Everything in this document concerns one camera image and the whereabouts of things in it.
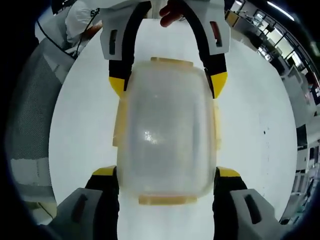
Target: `plastic food container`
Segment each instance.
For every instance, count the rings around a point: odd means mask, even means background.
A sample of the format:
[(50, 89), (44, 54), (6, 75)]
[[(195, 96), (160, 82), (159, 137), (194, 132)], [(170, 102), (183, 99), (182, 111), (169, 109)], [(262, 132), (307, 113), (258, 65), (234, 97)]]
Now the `plastic food container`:
[(121, 98), (121, 191), (141, 204), (196, 201), (216, 169), (213, 98), (205, 72), (191, 62), (155, 58), (134, 66)]

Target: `white table surface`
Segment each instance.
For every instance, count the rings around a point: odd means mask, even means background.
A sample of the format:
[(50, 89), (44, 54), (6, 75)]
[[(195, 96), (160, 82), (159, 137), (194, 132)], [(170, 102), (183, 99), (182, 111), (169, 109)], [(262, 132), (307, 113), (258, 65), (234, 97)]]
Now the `white table surface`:
[[(203, 68), (194, 34), (184, 22), (163, 28), (157, 20), (142, 21), (135, 62), (149, 61), (150, 57), (191, 61)], [(256, 189), (273, 205), (279, 220), (290, 197), (297, 161), (290, 101), (277, 71), (258, 53), (231, 39), (225, 57), (228, 79), (217, 99), (222, 140), (217, 165), (238, 171), (248, 188)], [(75, 189), (83, 188), (95, 170), (116, 163), (117, 149), (112, 141), (119, 98), (108, 74), (99, 32), (72, 66), (54, 109), (49, 167), (58, 204)], [(211, 192), (190, 207), (190, 215), (197, 212), (197, 217), (192, 215), (189, 226), (201, 239), (212, 239), (212, 201)], [(120, 209), (118, 231), (124, 225)]]

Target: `window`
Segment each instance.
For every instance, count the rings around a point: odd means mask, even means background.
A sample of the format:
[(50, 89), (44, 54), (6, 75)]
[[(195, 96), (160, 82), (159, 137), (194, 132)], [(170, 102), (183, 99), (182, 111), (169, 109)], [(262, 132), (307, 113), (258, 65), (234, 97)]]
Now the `window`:
[(286, 37), (282, 38), (276, 45), (277, 48), (279, 48), (281, 50), (281, 56), (283, 58), (285, 58), (286, 56), (288, 56), (293, 50), (294, 48), (291, 46), (291, 44), (288, 42), (288, 40), (286, 39)]
[(286, 38), (289, 40), (292, 46), (299, 46), (299, 43), (290, 33), (286, 35)]
[(268, 24), (270, 24), (271, 26), (274, 26), (276, 24), (275, 20), (273, 20), (271, 17), (266, 16), (264, 19)]
[(242, 6), (242, 4), (244, 4), (243, 3), (243, 1), (241, 1), (241, 0), (236, 0), (235, 2), (234, 2), (234, 4), (232, 5), (232, 7), (231, 7), (231, 11), (232, 12), (238, 12), (239, 11), (239, 9), (241, 8), (241, 6)]
[(288, 59), (292, 58), (294, 61), (294, 65), (296, 67), (298, 67), (299, 65), (302, 64), (302, 61), (301, 61), (300, 57), (297, 55), (296, 51), (293, 51), (292, 53), (290, 53), (290, 55), (287, 58)]
[(272, 45), (275, 45), (282, 37), (283, 33), (278, 28), (274, 28), (272, 32), (269, 32), (266, 36)]
[(263, 31), (263, 33), (264, 33), (265, 35), (267, 35), (267, 34), (269, 33), (268, 29), (265, 29), (265, 30)]
[(307, 68), (304, 68), (304, 69), (301, 71), (301, 73), (302, 73), (303, 75), (306, 75), (306, 74), (308, 73), (308, 69), (307, 69)]
[(257, 11), (253, 17), (253, 24), (256, 25), (261, 31), (265, 30), (268, 26), (268, 23), (264, 20), (266, 14), (262, 11)]

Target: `black wire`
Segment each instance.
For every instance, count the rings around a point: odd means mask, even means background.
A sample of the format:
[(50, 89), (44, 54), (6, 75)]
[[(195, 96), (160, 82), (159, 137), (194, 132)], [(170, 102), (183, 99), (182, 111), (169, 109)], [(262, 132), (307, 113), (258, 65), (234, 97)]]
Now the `black wire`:
[(67, 53), (65, 50), (63, 50), (58, 44), (56, 44), (56, 43), (45, 33), (45, 31), (44, 31), (43, 28), (41, 27), (41, 25), (40, 25), (40, 23), (39, 23), (38, 20), (36, 21), (36, 23), (38, 24), (38, 26), (39, 26), (41, 32), (43, 33), (43, 35), (44, 35), (47, 39), (49, 39), (50, 42), (52, 42), (61, 52), (67, 54), (68, 56), (70, 56), (70, 57), (72, 57), (74, 60), (76, 60), (76, 58), (75, 58), (74, 56), (72, 56), (72, 54)]
[[(95, 17), (98, 15), (99, 12), (100, 12), (100, 8), (97, 8), (95, 13), (94, 13), (94, 15), (92, 16), (90, 22), (85, 27), (83, 33), (88, 30), (88, 27), (90, 26), (90, 24), (92, 23), (92, 21), (95, 19)], [(79, 41), (78, 46), (76, 47), (76, 51), (75, 51), (76, 57), (79, 56), (79, 52), (78, 51), (79, 51), (79, 47), (80, 47), (80, 44), (81, 44), (83, 38), (84, 38), (84, 34), (81, 34), (80, 41)]]
[(52, 218), (54, 219), (54, 217), (48, 212), (47, 209), (44, 208), (44, 206), (42, 206), (42, 204), (40, 202), (38, 202), (38, 205)]

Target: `finger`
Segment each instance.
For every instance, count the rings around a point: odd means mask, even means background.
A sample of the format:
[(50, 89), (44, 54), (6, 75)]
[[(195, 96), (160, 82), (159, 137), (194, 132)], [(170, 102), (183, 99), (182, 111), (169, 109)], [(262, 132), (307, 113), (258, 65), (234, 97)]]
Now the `finger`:
[(169, 5), (166, 5), (162, 9), (160, 9), (159, 15), (160, 15), (160, 17), (164, 17), (165, 15), (170, 13), (170, 11), (171, 11), (171, 7)]
[(170, 12), (169, 14), (165, 15), (161, 21), (160, 24), (162, 27), (168, 27), (170, 24), (172, 24), (174, 21), (179, 20), (182, 18), (182, 14), (177, 12)]

